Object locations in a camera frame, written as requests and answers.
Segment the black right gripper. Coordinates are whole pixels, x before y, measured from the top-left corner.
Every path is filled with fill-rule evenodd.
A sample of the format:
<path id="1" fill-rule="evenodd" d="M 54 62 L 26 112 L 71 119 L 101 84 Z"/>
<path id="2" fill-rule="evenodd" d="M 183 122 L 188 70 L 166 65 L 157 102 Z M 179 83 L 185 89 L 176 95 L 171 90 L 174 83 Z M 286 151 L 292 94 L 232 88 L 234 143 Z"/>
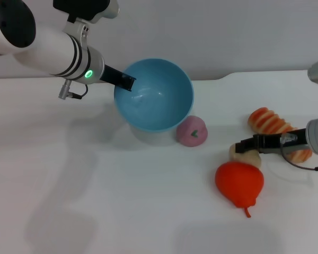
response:
<path id="1" fill-rule="evenodd" d="M 235 144 L 235 153 L 245 153 L 257 150 L 260 153 L 285 154 L 298 150 L 309 149 L 305 129 L 298 129 L 278 134 L 255 134 L 251 138 Z"/>

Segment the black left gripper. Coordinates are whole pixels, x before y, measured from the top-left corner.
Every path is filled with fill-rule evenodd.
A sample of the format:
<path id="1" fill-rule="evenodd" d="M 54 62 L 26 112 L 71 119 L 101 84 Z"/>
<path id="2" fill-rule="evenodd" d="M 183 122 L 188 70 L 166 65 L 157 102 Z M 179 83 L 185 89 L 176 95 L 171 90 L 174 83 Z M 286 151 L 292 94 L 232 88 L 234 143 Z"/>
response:
<path id="1" fill-rule="evenodd" d="M 105 65 L 100 81 L 118 86 L 130 92 L 136 78 L 123 74 L 122 72 Z"/>

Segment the beige egg yolk pastry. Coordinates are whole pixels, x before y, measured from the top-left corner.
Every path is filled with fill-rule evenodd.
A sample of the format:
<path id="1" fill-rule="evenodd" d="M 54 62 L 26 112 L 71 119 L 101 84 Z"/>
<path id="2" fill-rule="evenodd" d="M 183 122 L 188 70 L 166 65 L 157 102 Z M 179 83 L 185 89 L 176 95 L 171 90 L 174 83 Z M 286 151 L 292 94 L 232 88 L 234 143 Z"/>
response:
<path id="1" fill-rule="evenodd" d="M 229 148 L 229 159 L 230 161 L 253 165 L 257 168 L 261 167 L 261 157 L 258 151 L 250 150 L 245 153 L 236 153 L 235 144 L 231 145 Z"/>

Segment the blue bowl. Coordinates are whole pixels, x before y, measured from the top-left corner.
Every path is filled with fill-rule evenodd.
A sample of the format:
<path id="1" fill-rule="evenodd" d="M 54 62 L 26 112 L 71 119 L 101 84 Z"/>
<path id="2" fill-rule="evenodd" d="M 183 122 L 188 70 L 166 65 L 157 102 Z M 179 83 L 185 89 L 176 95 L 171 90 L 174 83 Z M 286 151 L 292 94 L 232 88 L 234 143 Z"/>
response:
<path id="1" fill-rule="evenodd" d="M 131 91 L 115 87 L 114 103 L 133 127 L 146 132 L 165 132 L 179 125 L 194 103 L 193 84 L 176 64 L 150 58 L 126 68 L 134 77 Z"/>

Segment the orange striped bread roll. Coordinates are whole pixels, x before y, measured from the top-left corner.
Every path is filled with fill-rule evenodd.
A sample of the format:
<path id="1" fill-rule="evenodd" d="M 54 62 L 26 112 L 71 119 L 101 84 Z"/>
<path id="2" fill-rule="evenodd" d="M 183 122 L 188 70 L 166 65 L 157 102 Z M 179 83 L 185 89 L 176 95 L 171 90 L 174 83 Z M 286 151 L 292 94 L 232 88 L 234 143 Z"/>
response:
<path id="1" fill-rule="evenodd" d="M 253 132 L 258 134 L 278 134 L 297 130 L 267 107 L 254 111 L 248 118 L 248 125 Z M 287 158 L 295 164 L 300 164 L 307 161 L 312 155 L 310 149 L 305 149 L 292 152 L 287 155 Z"/>

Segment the red pear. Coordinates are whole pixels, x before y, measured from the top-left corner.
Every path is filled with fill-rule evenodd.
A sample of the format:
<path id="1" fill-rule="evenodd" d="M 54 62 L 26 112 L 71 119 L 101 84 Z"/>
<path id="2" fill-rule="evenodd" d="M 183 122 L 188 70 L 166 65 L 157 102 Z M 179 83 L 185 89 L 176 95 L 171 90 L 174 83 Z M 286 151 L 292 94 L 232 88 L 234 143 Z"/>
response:
<path id="1" fill-rule="evenodd" d="M 237 161 L 219 166 L 215 185 L 220 193 L 250 218 L 249 207 L 255 206 L 264 186 L 264 176 L 259 168 Z"/>

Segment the pink peach bun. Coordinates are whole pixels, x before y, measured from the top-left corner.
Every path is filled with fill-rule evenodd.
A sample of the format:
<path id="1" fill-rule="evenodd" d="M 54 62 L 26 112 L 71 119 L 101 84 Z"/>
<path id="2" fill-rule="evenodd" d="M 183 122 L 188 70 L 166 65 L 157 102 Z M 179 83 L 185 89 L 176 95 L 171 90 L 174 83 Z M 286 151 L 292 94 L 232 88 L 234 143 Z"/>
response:
<path id="1" fill-rule="evenodd" d="M 186 147 L 203 144 L 208 137 L 204 120 L 200 117 L 188 116 L 176 129 L 176 140 Z"/>

